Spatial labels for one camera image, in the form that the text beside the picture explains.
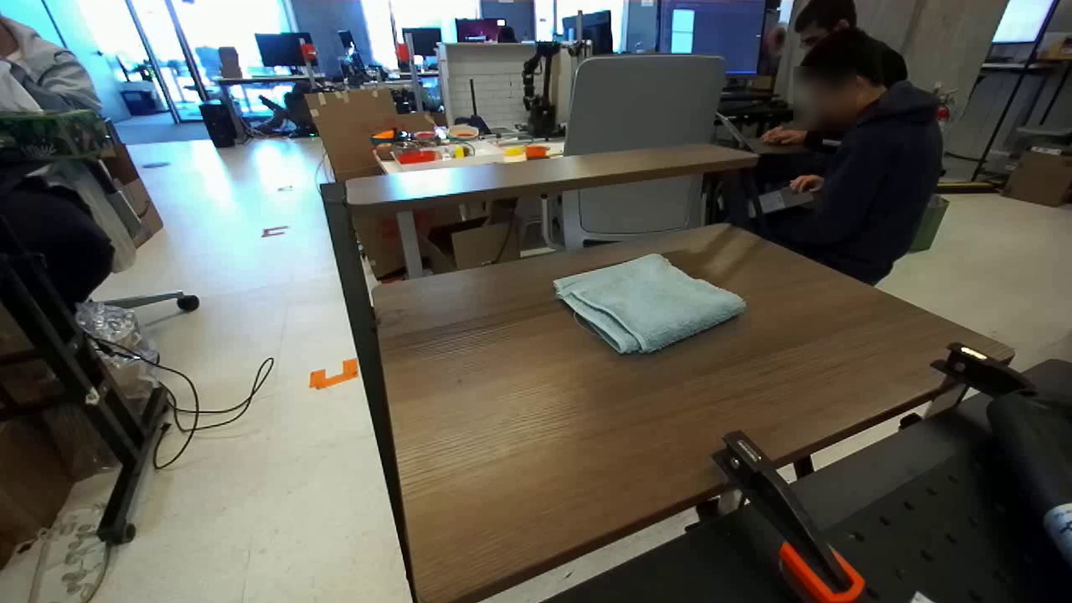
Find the light blue cloth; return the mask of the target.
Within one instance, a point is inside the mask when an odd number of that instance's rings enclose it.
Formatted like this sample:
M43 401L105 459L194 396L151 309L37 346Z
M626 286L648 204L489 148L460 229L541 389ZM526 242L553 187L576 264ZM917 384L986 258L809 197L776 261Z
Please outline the light blue cloth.
M556 279L553 290L620 355L663 353L747 311L739 296L688 273L668 254L576 270Z

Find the orange floor tape marker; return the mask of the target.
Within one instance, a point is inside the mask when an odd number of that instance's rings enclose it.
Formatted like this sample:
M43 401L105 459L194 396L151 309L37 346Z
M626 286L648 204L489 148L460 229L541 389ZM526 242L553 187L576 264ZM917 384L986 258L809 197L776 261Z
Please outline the orange floor tape marker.
M336 389L336 384L345 384L352 377L358 377L362 369L358 369L358 359L345 359L340 362L336 369L315 369L307 373L307 389L322 391L322 389Z

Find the tray of colourful toys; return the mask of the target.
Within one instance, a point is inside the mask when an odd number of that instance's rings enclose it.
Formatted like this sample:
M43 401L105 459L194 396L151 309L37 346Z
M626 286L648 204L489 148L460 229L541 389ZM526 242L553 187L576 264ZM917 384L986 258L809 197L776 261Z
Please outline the tray of colourful toys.
M372 134L383 171L423 171L454 165L526 165L560 157L562 145L519 134L479 134L476 127L387 127Z

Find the grey office chair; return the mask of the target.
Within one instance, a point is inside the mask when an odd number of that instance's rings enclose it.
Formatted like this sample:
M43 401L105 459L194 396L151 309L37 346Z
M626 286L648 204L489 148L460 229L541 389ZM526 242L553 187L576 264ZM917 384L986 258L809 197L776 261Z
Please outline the grey office chair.
M565 153L652 152L711 145L725 89L718 52L604 52L572 80ZM560 229L565 247L636 242L705 222L701 176L631 182L565 192Z

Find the brown cardboard box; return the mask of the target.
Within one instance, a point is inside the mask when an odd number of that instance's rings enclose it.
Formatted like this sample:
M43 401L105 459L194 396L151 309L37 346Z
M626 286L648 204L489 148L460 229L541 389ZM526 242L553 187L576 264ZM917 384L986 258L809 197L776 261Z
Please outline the brown cardboard box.
M315 89L307 92L307 110L336 185L379 174L379 132L436 127L428 113L401 113L390 89ZM375 279L406 270L400 223L391 219L358 222L358 250L369 258Z

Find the person in dark hoodie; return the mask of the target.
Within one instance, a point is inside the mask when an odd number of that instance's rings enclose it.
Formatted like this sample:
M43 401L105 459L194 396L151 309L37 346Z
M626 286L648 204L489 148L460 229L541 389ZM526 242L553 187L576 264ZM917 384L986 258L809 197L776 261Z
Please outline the person in dark hoodie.
M864 286L890 273L911 247L943 176L939 96L911 80L888 80L883 43L842 31L809 49L809 61L861 67L859 132L820 171L791 187L812 192L803 209L776 212L767 239Z

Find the black orange bar clamp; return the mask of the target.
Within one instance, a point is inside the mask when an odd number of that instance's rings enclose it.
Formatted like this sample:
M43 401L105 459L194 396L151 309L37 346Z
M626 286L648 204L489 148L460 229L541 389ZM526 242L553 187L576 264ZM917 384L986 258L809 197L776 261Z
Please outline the black orange bar clamp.
M780 479L767 453L745 433L726 433L718 467L776 530L774 564L801 603L864 603L867 579L842 556Z

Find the black tripod stand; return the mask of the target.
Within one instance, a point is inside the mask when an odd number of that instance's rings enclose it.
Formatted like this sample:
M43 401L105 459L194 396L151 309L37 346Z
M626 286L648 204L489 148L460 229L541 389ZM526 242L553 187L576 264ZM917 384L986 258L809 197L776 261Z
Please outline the black tripod stand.
M43 362L56 382L62 398L74 401L81 415L105 438L112 455L122 461L117 482L96 521L96 536L106 546L124 546L139 536L127 518L141 474L151 468L153 446L163 425L163 389L153 384L141 407L122 396L106 375L100 347L74 320L39 261L16 242L15 231L0 239L0 300L27 335L31 347L7 355L7 364Z

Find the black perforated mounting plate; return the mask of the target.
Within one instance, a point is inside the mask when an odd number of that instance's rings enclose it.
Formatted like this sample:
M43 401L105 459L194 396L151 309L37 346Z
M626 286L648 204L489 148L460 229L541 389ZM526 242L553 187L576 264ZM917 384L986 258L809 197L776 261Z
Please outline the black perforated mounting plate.
M1072 603L1072 568L1009 474L986 398L794 482L864 603ZM797 603L757 509L701 518L553 603Z

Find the person in grey sweater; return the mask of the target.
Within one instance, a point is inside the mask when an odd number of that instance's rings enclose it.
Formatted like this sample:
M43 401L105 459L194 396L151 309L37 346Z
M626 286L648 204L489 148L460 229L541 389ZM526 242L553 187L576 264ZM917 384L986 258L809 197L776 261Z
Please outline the person in grey sweater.
M85 62L33 25L0 15L0 110L64 113L96 110L100 96ZM78 185L54 165L33 165L4 185L0 219L27 250L43 258L43 270L67 309L114 268L114 243L92 219Z

